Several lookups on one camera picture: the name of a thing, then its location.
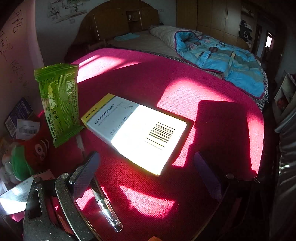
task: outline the wooden headboard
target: wooden headboard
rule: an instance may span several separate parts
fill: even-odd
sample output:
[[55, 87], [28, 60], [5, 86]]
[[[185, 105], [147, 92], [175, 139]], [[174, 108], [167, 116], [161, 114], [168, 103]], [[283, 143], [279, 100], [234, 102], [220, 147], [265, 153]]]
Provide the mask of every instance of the wooden headboard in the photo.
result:
[[149, 4], [140, 0], [107, 1], [84, 17], [72, 45], [92, 44], [146, 30], [150, 25], [159, 25], [159, 17], [158, 11]]

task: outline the red carpet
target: red carpet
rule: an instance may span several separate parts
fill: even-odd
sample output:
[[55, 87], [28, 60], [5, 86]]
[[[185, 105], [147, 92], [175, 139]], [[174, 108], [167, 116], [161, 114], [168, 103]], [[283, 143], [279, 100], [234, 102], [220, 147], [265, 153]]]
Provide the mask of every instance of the red carpet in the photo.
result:
[[[88, 190], [77, 202], [104, 240], [189, 240], [217, 205], [193, 166], [197, 151], [225, 174], [247, 180], [256, 176], [263, 116], [232, 84], [175, 60], [129, 50], [101, 49], [75, 63], [81, 63], [80, 116], [112, 93], [194, 121], [179, 157], [159, 177], [124, 159], [87, 129], [81, 132], [87, 153], [101, 155], [96, 175], [123, 223], [115, 233]], [[50, 158], [55, 176], [82, 161], [74, 138], [52, 149]]]

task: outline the screw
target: screw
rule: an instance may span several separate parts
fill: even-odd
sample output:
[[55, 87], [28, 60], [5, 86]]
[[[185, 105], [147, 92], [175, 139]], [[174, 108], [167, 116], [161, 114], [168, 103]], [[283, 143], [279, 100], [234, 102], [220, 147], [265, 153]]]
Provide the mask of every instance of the screw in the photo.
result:
[[34, 178], [34, 182], [35, 183], [39, 183], [41, 181], [41, 177], [36, 177], [36, 178]]
[[234, 179], [234, 175], [232, 173], [227, 173], [226, 177], [230, 180]]
[[66, 172], [61, 175], [62, 179], [66, 179], [67, 177], [69, 177], [69, 174]]

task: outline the barcode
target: barcode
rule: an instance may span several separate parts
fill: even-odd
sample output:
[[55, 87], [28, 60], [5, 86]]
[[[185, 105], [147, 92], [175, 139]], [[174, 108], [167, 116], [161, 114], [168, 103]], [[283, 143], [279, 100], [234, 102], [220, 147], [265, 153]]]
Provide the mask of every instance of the barcode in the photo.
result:
[[20, 133], [37, 134], [37, 130], [36, 129], [20, 128]]
[[15, 127], [15, 125], [12, 122], [12, 119], [10, 118], [10, 116], [8, 117], [8, 119], [5, 121], [5, 125], [10, 133], [10, 135], [13, 137], [14, 134], [16, 133], [17, 129]]
[[157, 122], [157, 124], [149, 132], [148, 136], [145, 139], [145, 142], [158, 149], [163, 150], [174, 131], [174, 128]]

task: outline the wooden wardrobe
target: wooden wardrobe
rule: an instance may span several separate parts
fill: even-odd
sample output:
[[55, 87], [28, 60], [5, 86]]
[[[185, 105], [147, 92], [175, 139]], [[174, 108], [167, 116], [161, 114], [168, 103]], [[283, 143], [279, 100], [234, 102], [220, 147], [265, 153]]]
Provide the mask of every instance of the wooden wardrobe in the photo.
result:
[[177, 26], [236, 45], [241, 12], [241, 0], [177, 0]]

